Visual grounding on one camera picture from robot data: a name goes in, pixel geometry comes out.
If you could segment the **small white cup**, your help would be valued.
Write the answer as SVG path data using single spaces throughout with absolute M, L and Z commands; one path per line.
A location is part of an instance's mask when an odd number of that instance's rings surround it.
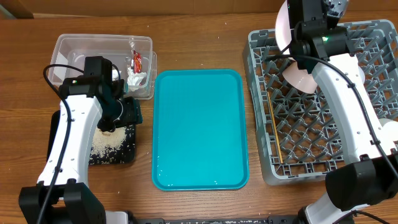
M 380 124 L 382 125 L 382 129 L 384 130 L 385 135 L 392 141 L 397 142 L 398 140 L 398 122 L 387 119 L 380 118 Z

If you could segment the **large white plate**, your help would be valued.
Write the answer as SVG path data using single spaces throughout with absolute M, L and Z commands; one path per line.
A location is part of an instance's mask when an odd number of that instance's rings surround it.
M 289 11 L 287 1 L 284 1 L 282 6 L 279 9 L 277 14 L 277 18 L 275 21 L 275 39 L 279 50 L 283 54 L 288 55 L 290 53 L 289 44 L 292 40 L 292 34 L 290 31 L 290 22 L 289 22 Z

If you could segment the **pink bowl with rice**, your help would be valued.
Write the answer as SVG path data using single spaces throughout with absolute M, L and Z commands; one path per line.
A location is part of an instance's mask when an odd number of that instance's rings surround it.
M 312 74 L 308 73 L 306 69 L 300 70 L 297 62 L 293 62 L 289 65 L 282 72 L 282 76 L 290 85 L 304 93 L 315 93 L 318 86 Z

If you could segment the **grey-green bowl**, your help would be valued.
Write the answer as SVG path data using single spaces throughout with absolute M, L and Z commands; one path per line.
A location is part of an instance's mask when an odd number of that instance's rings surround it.
M 363 71 L 363 69 L 360 66 L 358 67 L 358 69 L 359 69 L 359 76 L 361 78 L 362 84 L 364 84 L 364 82 L 366 80 L 364 71 Z

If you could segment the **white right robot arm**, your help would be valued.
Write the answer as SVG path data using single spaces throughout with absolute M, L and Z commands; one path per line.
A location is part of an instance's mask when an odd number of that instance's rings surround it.
M 397 148 L 379 122 L 348 30 L 324 1 L 288 1 L 290 54 L 324 94 L 345 165 L 327 173 L 326 193 L 302 209 L 306 223 L 339 223 L 397 194 Z

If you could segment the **red snack wrapper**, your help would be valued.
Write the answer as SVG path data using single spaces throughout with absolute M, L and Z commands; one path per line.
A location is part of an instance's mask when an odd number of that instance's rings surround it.
M 142 71 L 142 58 L 139 52 L 133 51 L 132 67 L 134 73 L 141 73 Z

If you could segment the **wooden chopstick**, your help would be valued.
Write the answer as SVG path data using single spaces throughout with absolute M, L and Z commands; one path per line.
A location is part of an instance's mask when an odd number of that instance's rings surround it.
M 270 111 L 271 119 L 272 119 L 272 127 L 273 127 L 273 130 L 274 130 L 274 136 L 275 136 L 275 142 L 276 142 L 276 148 L 277 148 L 277 152 L 278 152 L 279 162 L 281 164 L 283 164 L 284 161 L 283 161 L 283 158 L 282 158 L 282 151 L 280 149 L 279 135 L 278 135 L 278 132 L 277 132 L 277 126 L 276 126 L 275 117 L 274 117 L 274 109 L 273 109 L 273 105 L 272 105 L 271 96 L 270 96 L 268 91 L 267 91 L 267 99 L 268 99 L 269 111 Z

